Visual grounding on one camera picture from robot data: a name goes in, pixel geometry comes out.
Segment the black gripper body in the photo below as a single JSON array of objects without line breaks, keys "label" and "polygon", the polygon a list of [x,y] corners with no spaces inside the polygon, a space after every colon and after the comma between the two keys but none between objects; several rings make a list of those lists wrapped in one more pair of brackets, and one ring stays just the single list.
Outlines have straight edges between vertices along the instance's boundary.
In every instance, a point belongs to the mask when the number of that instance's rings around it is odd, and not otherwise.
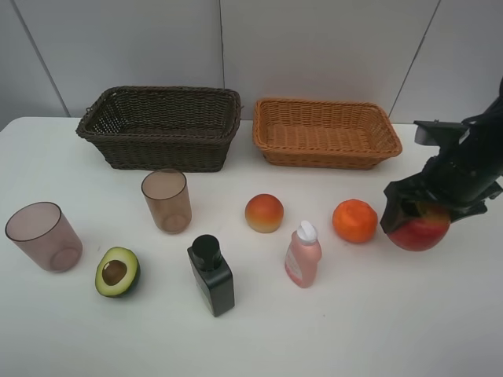
[{"label": "black gripper body", "polygon": [[404,199],[468,207],[502,194],[502,154],[466,153],[431,157],[404,180]]}]

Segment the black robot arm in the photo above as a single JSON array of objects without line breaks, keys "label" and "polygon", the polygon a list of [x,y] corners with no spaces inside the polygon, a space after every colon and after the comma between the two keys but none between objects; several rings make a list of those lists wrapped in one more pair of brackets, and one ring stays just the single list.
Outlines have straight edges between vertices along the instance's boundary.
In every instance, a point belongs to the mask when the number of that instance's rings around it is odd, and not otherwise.
[{"label": "black robot arm", "polygon": [[479,115],[459,123],[416,120],[414,141],[438,146],[421,172],[393,181],[384,190],[387,205],[380,220],[386,234],[419,215],[420,203],[447,210],[450,220],[487,212],[485,201],[502,194],[502,95]]}]

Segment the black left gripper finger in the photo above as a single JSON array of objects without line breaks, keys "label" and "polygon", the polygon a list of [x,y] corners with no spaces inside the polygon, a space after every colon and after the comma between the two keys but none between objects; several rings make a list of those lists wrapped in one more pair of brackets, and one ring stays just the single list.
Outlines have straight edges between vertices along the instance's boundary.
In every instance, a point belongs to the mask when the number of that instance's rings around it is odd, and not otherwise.
[{"label": "black left gripper finger", "polygon": [[387,202],[380,225],[385,233],[393,233],[401,228],[412,216],[408,181],[393,181],[384,190]]}]

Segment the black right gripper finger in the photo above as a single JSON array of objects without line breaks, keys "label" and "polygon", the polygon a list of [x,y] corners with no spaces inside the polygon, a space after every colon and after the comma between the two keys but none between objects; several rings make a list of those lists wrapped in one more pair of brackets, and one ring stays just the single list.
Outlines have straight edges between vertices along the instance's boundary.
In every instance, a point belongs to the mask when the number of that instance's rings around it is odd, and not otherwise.
[{"label": "black right gripper finger", "polygon": [[450,222],[454,223],[464,218],[485,214],[487,207],[484,200],[449,207]]}]

